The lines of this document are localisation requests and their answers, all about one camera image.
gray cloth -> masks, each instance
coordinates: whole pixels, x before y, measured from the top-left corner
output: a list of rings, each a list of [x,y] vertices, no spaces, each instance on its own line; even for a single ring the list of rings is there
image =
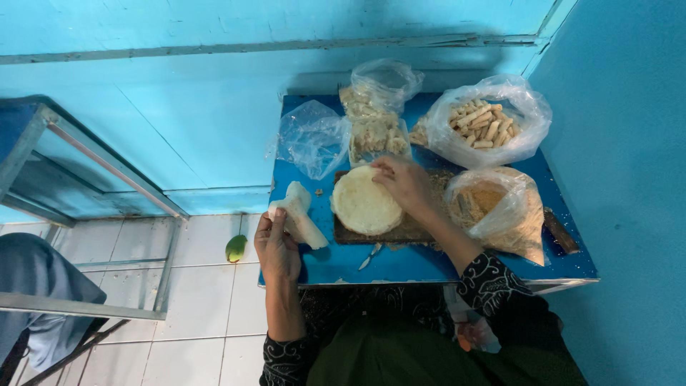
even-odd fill
[[[107,295],[42,238],[0,236],[0,292],[103,304]],[[29,364],[43,371],[70,354],[92,317],[0,311],[0,363],[29,328]]]

clear plastic bag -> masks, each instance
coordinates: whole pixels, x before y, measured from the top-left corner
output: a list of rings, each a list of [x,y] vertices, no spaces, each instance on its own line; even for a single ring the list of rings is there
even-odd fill
[[[351,86],[340,90],[341,103],[351,121],[391,114],[397,118],[405,102],[421,89],[424,73],[400,60],[384,58],[353,69]]]
[[[310,100],[281,118],[281,127],[266,157],[295,164],[310,179],[321,180],[346,158],[351,123],[334,110]]]
[[[526,182],[491,170],[466,170],[453,177],[445,188],[444,200],[450,209],[453,222],[464,226],[475,217],[467,205],[456,201],[465,188],[493,191],[503,194],[498,204],[483,218],[476,218],[474,226],[465,229],[470,237],[485,240],[489,236],[514,229],[526,216]]]
[[[377,59],[353,70],[352,85],[339,91],[352,121],[348,155],[352,168],[382,155],[412,158],[407,125],[398,116],[422,88],[424,74],[395,59]]]
[[[352,125],[348,149],[351,169],[368,165],[383,155],[400,155],[412,159],[405,120],[358,120]]]
[[[488,151],[470,148],[450,127],[453,106],[472,99],[499,101],[503,113],[521,128],[521,134],[507,144]],[[413,131],[425,128],[427,147],[434,153],[468,169],[490,168],[527,159],[548,134],[552,111],[543,95],[531,89],[521,76],[501,74],[483,79],[473,86],[447,90],[421,118]]]
[[[505,167],[467,170],[448,182],[443,198],[451,220],[484,247],[545,265],[543,204],[528,175]]]

round white food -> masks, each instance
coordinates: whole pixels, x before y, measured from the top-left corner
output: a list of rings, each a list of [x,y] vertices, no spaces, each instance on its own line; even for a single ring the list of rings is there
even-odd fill
[[[343,226],[367,236],[384,234],[400,225],[403,210],[380,183],[372,178],[377,169],[360,166],[338,180],[331,196],[331,210]]]

person's left hand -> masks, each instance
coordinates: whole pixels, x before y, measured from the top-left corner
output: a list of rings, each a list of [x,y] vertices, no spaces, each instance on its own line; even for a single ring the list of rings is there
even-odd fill
[[[298,245],[283,231],[286,211],[278,208],[272,222],[269,212],[262,213],[255,232],[255,250],[265,284],[293,284],[300,275]]]

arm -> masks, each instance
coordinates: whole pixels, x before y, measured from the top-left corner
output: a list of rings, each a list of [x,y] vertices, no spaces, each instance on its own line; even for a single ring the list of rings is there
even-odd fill
[[[431,200],[426,171],[399,157],[380,157],[372,166],[379,169],[373,181],[383,184],[398,205],[429,231],[462,275],[484,249]]]
[[[304,385],[314,353],[298,298],[300,254],[283,231],[285,219],[283,209],[276,210],[274,222],[266,212],[255,233],[255,250],[267,291],[268,331],[260,385]]]
[[[431,202],[429,177],[419,165],[396,157],[380,157],[375,182],[436,239],[460,274],[458,293],[488,320],[503,347],[526,345],[567,351],[558,317],[497,257],[454,224]]]

